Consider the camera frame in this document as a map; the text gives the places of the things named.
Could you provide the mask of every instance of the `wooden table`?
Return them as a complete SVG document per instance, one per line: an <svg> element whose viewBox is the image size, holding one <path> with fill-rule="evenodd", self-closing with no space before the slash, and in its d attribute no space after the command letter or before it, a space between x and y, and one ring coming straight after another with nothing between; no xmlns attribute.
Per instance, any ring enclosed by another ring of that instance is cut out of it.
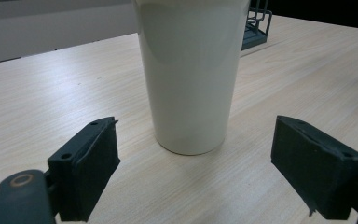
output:
<svg viewBox="0 0 358 224"><path fill-rule="evenodd" d="M115 116L122 163L89 223L330 223L270 163L277 115L358 150L358 29L275 16L242 53L225 143L192 157L153 136L137 35L0 63L0 181Z"/></svg>

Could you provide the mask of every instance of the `table surface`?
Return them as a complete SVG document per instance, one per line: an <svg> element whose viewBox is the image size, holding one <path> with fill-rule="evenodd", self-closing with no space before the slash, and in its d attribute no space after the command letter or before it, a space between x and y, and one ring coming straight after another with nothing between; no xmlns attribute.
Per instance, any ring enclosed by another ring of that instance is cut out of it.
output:
<svg viewBox="0 0 358 224"><path fill-rule="evenodd" d="M155 140L137 35L0 63L0 181L115 116L121 164L89 223L330 223L270 162L277 115L358 150L358 29L274 16L241 55L225 143L200 156Z"/></svg>

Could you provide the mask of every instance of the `white paper cup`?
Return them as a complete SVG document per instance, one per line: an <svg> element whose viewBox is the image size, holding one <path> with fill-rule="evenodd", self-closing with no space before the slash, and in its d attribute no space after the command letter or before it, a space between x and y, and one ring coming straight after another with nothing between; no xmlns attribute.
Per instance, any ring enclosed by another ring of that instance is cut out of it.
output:
<svg viewBox="0 0 358 224"><path fill-rule="evenodd" d="M197 155L221 145L249 0L132 0L158 142Z"/></svg>

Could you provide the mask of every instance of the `gray wall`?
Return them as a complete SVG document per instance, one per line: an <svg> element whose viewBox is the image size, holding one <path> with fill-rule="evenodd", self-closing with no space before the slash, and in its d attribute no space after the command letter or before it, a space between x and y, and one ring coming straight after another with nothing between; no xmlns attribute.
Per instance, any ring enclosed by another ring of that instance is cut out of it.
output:
<svg viewBox="0 0 358 224"><path fill-rule="evenodd" d="M0 61L135 32L131 0L0 2Z"/></svg>

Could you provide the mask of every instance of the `black metal rack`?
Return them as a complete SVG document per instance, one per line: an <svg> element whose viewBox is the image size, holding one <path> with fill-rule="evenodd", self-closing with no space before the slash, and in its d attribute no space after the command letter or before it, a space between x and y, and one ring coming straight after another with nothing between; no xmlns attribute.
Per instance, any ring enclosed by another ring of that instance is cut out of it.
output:
<svg viewBox="0 0 358 224"><path fill-rule="evenodd" d="M267 42L269 35L269 26L271 24L272 12L267 10L269 0L265 0L264 6L260 6L261 0L251 2L249 7L248 19L242 41L242 50L263 44ZM267 27L264 31L260 30L260 22L268 15Z"/></svg>

